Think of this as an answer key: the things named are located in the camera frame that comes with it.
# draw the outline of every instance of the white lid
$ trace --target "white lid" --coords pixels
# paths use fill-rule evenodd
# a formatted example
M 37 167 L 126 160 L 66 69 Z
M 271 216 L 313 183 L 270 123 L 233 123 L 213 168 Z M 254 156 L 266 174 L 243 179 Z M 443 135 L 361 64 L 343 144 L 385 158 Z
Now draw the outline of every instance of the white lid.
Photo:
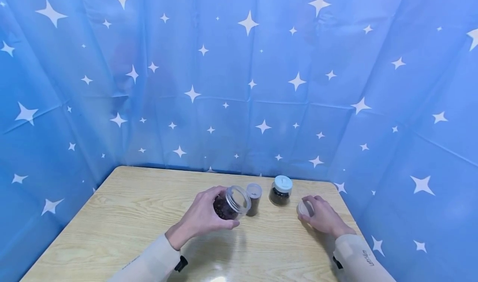
M 309 201 L 300 201 L 298 204 L 298 214 L 314 216 L 314 207 Z
M 292 189 L 292 180 L 287 176 L 279 175 L 274 178 L 273 187 L 281 193 L 290 193 L 290 190 Z
M 246 191 L 251 199 L 259 199 L 262 195 L 262 188 L 258 184 L 248 184 Z

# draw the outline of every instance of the blue backdrop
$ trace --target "blue backdrop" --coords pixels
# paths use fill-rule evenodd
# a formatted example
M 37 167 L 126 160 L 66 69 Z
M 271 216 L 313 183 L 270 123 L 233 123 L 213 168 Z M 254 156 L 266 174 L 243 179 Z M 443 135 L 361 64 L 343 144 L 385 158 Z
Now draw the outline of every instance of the blue backdrop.
M 0 0 L 0 281 L 118 165 L 329 179 L 397 281 L 475 281 L 477 45 L 477 0 Z

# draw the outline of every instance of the coffee beans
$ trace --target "coffee beans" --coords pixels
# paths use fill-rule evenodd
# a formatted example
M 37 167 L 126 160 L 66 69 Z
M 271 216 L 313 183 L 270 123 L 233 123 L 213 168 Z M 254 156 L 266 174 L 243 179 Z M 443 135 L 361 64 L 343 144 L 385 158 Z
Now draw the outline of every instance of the coffee beans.
M 213 203 L 214 211 L 223 220 L 235 220 L 238 217 L 238 213 L 229 206 L 226 198 L 218 195 Z

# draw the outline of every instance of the light wood grain tabletop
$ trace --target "light wood grain tabletop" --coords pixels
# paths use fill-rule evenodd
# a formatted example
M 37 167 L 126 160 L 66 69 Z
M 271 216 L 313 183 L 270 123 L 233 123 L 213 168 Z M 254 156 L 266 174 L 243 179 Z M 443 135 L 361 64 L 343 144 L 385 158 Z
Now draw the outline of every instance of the light wood grain tabletop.
M 22 282 L 103 282 L 176 223 L 200 191 L 255 182 L 259 213 L 233 231 L 191 240 L 182 249 L 189 265 L 173 282 L 331 282 L 343 273 L 331 262 L 334 241 L 303 225 L 296 206 L 321 195 L 359 232 L 336 187 L 293 180 L 288 206 L 268 199 L 273 178 L 118 167 L 24 276 Z

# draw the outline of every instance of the beige sleeve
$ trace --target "beige sleeve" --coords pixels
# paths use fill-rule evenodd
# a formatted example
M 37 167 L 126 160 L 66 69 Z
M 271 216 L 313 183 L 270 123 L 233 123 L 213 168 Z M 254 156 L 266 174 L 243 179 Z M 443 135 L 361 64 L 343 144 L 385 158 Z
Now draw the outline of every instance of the beige sleeve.
M 179 251 L 171 247 L 163 234 L 108 281 L 166 282 L 179 261 Z
M 351 282 L 396 282 L 375 259 L 367 242 L 358 235 L 346 234 L 337 238 L 334 256 Z

